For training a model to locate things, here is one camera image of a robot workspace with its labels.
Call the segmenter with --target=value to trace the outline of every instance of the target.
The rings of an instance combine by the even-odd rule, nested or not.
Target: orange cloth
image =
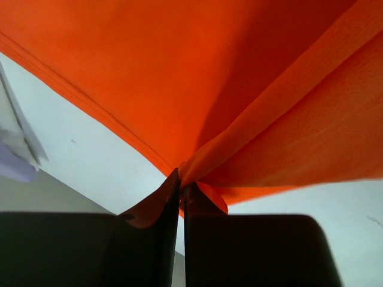
[[[0,2],[0,51],[223,209],[383,175],[382,30],[382,0]]]

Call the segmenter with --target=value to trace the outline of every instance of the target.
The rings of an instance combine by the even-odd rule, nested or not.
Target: folded fabric
[[[0,176],[15,181],[30,182],[37,177],[36,168],[26,160],[14,155],[0,142]]]
[[[38,164],[29,150],[23,130],[17,122],[3,77],[5,75],[0,74],[0,143],[38,170]]]
[[[382,30],[381,0],[0,2],[0,51],[223,209],[382,177]]]

